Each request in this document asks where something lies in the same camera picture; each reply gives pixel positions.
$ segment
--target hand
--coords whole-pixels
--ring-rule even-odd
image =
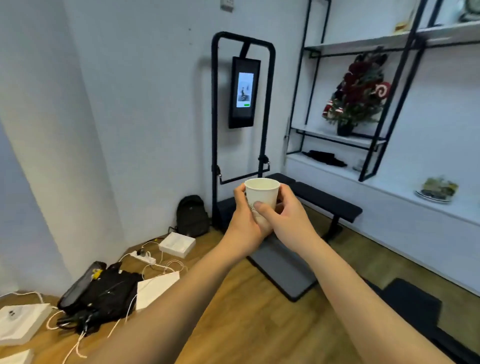
[[[278,195],[283,202],[281,214],[261,202],[255,202],[255,210],[272,225],[275,234],[287,248],[300,254],[302,247],[318,239],[318,235],[301,202],[295,197],[290,187],[281,184]]]
[[[220,245],[227,247],[234,260],[240,261],[253,253],[260,243],[272,233],[272,226],[268,222],[255,222],[252,210],[245,196],[245,184],[241,184],[233,191],[237,209],[228,226]]]

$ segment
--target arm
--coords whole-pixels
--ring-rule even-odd
[[[242,184],[237,209],[222,241],[152,302],[126,328],[89,356],[86,364],[174,363],[230,269],[271,231],[255,223]]]
[[[277,237],[314,271],[360,356],[368,364],[452,364],[440,350],[378,297],[363,279],[315,232],[300,201],[281,186],[284,210],[255,209]]]

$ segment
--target bench leg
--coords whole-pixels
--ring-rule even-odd
[[[332,223],[330,224],[330,228],[328,229],[327,233],[322,236],[322,239],[325,242],[330,242],[330,240],[336,238],[343,230],[343,228],[338,224],[340,217],[333,216]]]

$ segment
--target cup rim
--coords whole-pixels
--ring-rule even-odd
[[[272,188],[254,188],[254,187],[249,187],[249,186],[247,185],[247,182],[248,182],[248,181],[253,181],[253,180],[269,180],[269,181],[275,181],[275,182],[277,183],[277,186],[276,186],[276,187],[272,187]],[[250,178],[249,180],[246,180],[244,183],[245,183],[245,187],[247,187],[247,188],[250,189],[250,190],[254,190],[254,191],[271,191],[271,190],[280,188],[280,182],[277,181],[277,180],[274,180],[274,179],[272,179],[272,178],[264,178],[264,177],[261,177],[261,178]]]

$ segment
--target left hand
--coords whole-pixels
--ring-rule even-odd
[[[229,254],[232,254],[236,261],[240,261],[253,253],[273,229],[266,220],[263,219],[258,224],[253,218],[245,196],[245,184],[242,183],[233,193],[237,209],[220,245],[228,248]]]

